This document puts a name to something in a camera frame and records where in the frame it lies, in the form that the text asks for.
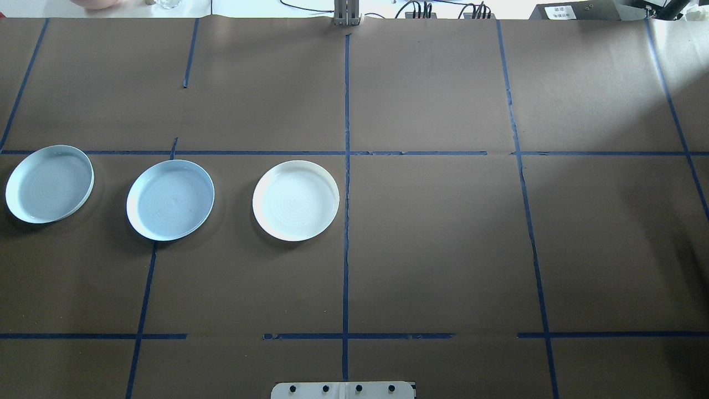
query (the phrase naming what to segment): white mounting plate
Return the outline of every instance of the white mounting plate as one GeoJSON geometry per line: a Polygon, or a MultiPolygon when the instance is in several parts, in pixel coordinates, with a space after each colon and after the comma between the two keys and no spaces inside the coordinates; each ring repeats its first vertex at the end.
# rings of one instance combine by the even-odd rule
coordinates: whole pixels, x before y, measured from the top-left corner
{"type": "Polygon", "coordinates": [[[415,399],[416,389],[404,381],[280,383],[271,390],[271,399],[415,399]]]}

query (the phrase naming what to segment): plate rim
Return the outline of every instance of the plate rim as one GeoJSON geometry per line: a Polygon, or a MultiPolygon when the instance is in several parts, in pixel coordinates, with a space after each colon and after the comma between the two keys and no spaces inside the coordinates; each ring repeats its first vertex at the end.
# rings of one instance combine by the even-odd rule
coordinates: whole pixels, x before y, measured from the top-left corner
{"type": "Polygon", "coordinates": [[[206,222],[206,220],[209,218],[209,215],[212,213],[212,209],[214,208],[214,199],[215,199],[215,198],[216,198],[216,195],[215,195],[215,190],[214,190],[214,181],[212,180],[212,177],[209,175],[209,172],[207,172],[206,169],[202,168],[199,164],[194,163],[194,162],[192,162],[192,161],[190,161],[190,160],[186,160],[186,159],[169,159],[169,160],[163,160],[163,161],[158,162],[158,163],[156,163],[156,164],[154,164],[154,165],[151,165],[148,169],[145,169],[145,170],[135,179],[135,181],[133,181],[133,184],[130,186],[130,189],[129,189],[129,191],[128,191],[128,195],[127,195],[126,198],[125,198],[125,213],[126,213],[126,216],[128,217],[128,222],[129,222],[130,225],[132,226],[133,230],[135,230],[135,231],[136,231],[138,234],[140,234],[141,236],[144,236],[146,239],[151,239],[151,240],[154,240],[154,241],[174,241],[174,240],[181,239],[182,237],[185,237],[185,236],[188,236],[188,235],[194,233],[202,224],[204,224],[204,222],[206,222]],[[141,229],[139,229],[139,228],[136,227],[136,222],[139,222],[140,220],[142,220],[142,218],[140,218],[140,215],[139,215],[139,213],[138,213],[138,198],[139,198],[139,194],[142,192],[142,190],[141,190],[140,192],[138,192],[138,189],[136,188],[135,185],[136,185],[136,184],[138,183],[138,181],[139,181],[141,178],[143,178],[143,176],[144,176],[146,173],[148,173],[151,169],[154,169],[154,168],[163,168],[165,164],[168,164],[168,163],[175,163],[175,162],[178,162],[178,163],[187,163],[187,164],[189,164],[189,165],[191,166],[191,168],[193,168],[192,170],[194,170],[194,167],[197,167],[199,170],[201,170],[202,172],[204,172],[204,175],[205,175],[205,176],[207,177],[207,179],[209,180],[209,186],[210,186],[210,188],[211,188],[211,202],[210,202],[210,204],[209,204],[209,209],[207,210],[207,214],[204,215],[204,218],[203,218],[198,224],[196,224],[195,226],[191,227],[190,230],[188,230],[186,233],[177,234],[177,235],[174,235],[174,236],[168,236],[168,237],[166,238],[165,236],[160,236],[160,235],[156,234],[155,232],[153,232],[152,230],[149,230],[148,228],[144,228],[144,229],[141,230],[141,229]],[[132,214],[131,211],[130,211],[130,200],[131,200],[131,197],[136,197],[136,198],[135,198],[135,203],[136,203],[136,206],[135,206],[135,217],[137,217],[138,220],[133,220],[133,214],[132,214]]]}
{"type": "MultiPolygon", "coordinates": [[[[91,159],[89,159],[89,156],[86,155],[84,151],[79,150],[78,148],[74,146],[69,146],[67,144],[55,144],[53,146],[48,146],[44,148],[40,148],[37,151],[32,152],[30,155],[28,155],[25,159],[23,159],[12,171],[10,174],[10,178],[8,178],[6,186],[5,186],[5,204],[7,205],[8,209],[10,210],[10,213],[14,215],[17,219],[20,219],[23,222],[31,223],[31,224],[47,224],[47,223],[53,223],[53,222],[58,222],[59,220],[66,219],[67,217],[73,215],[76,211],[78,211],[89,199],[89,196],[91,195],[91,192],[94,190],[94,182],[95,182],[95,176],[96,173],[94,172],[94,165],[91,163],[91,159]],[[17,175],[18,169],[22,166],[24,163],[29,163],[32,161],[32,159],[39,157],[40,155],[43,155],[43,153],[51,153],[52,150],[54,149],[64,149],[67,151],[67,153],[76,156],[77,158],[80,158],[86,165],[89,166],[88,170],[91,172],[91,181],[89,182],[89,188],[86,189],[86,192],[84,193],[83,198],[79,200],[79,202],[70,210],[68,213],[63,214],[61,217],[55,218],[55,219],[38,219],[38,218],[29,218],[25,217],[26,214],[20,215],[18,212],[20,209],[17,209],[14,204],[10,204],[9,198],[10,198],[10,188],[11,188],[11,182],[13,180],[18,180],[22,179],[23,177],[26,177],[27,173],[25,173],[23,176],[17,175]]],[[[17,183],[17,186],[19,187],[21,185],[21,181],[17,183]]],[[[21,203],[20,198],[19,198],[19,192],[15,193],[13,197],[17,196],[17,204],[21,203]]]]}
{"type": "MultiPolygon", "coordinates": [[[[262,202],[262,198],[263,198],[263,196],[260,195],[260,196],[259,196],[260,202],[262,202]]],[[[259,179],[258,183],[256,183],[256,187],[254,187],[254,194],[253,194],[252,199],[251,199],[251,209],[252,209],[252,211],[253,211],[253,213],[254,213],[254,217],[256,218],[256,222],[257,222],[257,223],[259,224],[259,226],[261,226],[261,228],[262,228],[265,232],[267,232],[270,236],[273,236],[274,238],[277,238],[277,239],[282,240],[282,241],[288,241],[288,242],[300,242],[300,241],[305,241],[305,240],[312,239],[313,237],[316,237],[316,236],[322,234],[325,230],[328,229],[328,227],[330,227],[330,225],[331,225],[331,224],[333,223],[333,221],[335,220],[335,218],[336,218],[336,216],[337,216],[337,212],[340,210],[340,188],[337,186],[337,181],[336,181],[335,178],[333,177],[332,173],[330,173],[330,171],[327,170],[327,169],[325,169],[322,165],[319,165],[319,164],[317,164],[317,163],[311,162],[311,161],[309,161],[309,160],[300,160],[300,159],[287,160],[287,161],[281,162],[281,163],[279,163],[279,164],[277,164],[277,165],[274,165],[273,167],[271,167],[270,169],[268,169],[268,171],[266,171],[266,173],[264,173],[264,174],[261,176],[261,178],[259,179]],[[330,184],[330,188],[334,188],[333,191],[334,191],[334,193],[337,195],[337,197],[336,197],[336,199],[335,199],[335,201],[336,201],[335,211],[333,212],[333,215],[332,215],[332,217],[330,218],[330,220],[328,221],[328,223],[325,224],[325,226],[324,226],[320,231],[318,231],[317,233],[315,233],[315,234],[313,234],[313,235],[311,235],[311,236],[307,236],[307,237],[305,237],[305,238],[294,238],[293,236],[287,236],[287,235],[285,235],[285,234],[280,234],[280,233],[279,233],[277,230],[275,230],[275,229],[268,229],[267,227],[264,226],[265,220],[263,220],[263,212],[257,212],[257,209],[256,209],[257,193],[259,192],[259,189],[261,189],[262,186],[266,184],[266,183],[264,182],[264,179],[266,178],[266,176],[268,176],[269,174],[273,173],[274,170],[277,170],[278,168],[283,168],[284,165],[292,164],[292,163],[295,163],[295,164],[309,164],[309,165],[314,165],[316,168],[319,168],[320,170],[322,170],[322,171],[325,173],[326,180],[329,180],[328,183],[331,183],[331,184],[330,184]]]]}

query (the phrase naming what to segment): pink object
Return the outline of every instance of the pink object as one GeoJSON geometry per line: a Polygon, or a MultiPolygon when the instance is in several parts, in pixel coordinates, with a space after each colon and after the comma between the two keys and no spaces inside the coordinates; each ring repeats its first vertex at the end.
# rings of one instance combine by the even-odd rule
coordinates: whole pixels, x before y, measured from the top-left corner
{"type": "Polygon", "coordinates": [[[107,9],[120,0],[72,0],[72,3],[89,10],[107,9]]]}

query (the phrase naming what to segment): black cable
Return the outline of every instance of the black cable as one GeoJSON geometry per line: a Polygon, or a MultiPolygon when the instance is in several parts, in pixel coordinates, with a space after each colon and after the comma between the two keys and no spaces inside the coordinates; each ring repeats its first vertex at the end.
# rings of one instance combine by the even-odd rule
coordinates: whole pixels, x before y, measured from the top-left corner
{"type": "Polygon", "coordinates": [[[420,13],[420,12],[421,12],[421,3],[419,3],[419,2],[416,1],[416,0],[409,0],[409,1],[406,2],[406,4],[404,4],[403,6],[401,6],[401,8],[399,9],[398,13],[396,13],[396,16],[394,17],[394,19],[397,19],[398,16],[399,16],[399,14],[404,10],[404,8],[406,8],[407,5],[412,4],[412,3],[413,3],[413,15],[414,15],[414,17],[416,16],[416,11],[418,11],[418,12],[420,13]]]}
{"type": "Polygon", "coordinates": [[[483,10],[485,9],[485,1],[482,1],[480,5],[478,6],[478,12],[473,15],[473,18],[475,19],[480,19],[480,15],[482,14],[483,10]]]}
{"type": "Polygon", "coordinates": [[[473,4],[473,3],[468,3],[468,4],[466,4],[466,5],[463,6],[463,9],[462,9],[462,10],[460,10],[460,14],[458,14],[458,19],[460,19],[460,17],[463,16],[463,11],[465,11],[465,9],[467,9],[467,8],[470,7],[470,6],[473,6],[473,17],[475,17],[476,6],[475,6],[475,4],[473,4]]]}
{"type": "Polygon", "coordinates": [[[334,12],[335,12],[335,10],[313,10],[313,9],[305,9],[305,8],[303,8],[303,7],[294,6],[293,4],[288,4],[288,3],[286,3],[286,2],[283,1],[283,0],[278,0],[278,1],[280,1],[281,4],[283,4],[284,6],[293,7],[294,9],[298,9],[298,10],[315,11],[316,13],[334,13],[334,12]]]}

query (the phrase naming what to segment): metal bracket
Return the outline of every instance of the metal bracket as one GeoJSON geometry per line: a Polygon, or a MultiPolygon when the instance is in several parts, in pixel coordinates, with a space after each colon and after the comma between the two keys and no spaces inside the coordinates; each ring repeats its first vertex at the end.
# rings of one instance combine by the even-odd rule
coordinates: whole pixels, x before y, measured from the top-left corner
{"type": "Polygon", "coordinates": [[[280,383],[271,399],[416,399],[415,387],[404,381],[280,383]]]}
{"type": "Polygon", "coordinates": [[[335,0],[336,26],[359,25],[362,16],[359,14],[359,0],[335,0]]]}

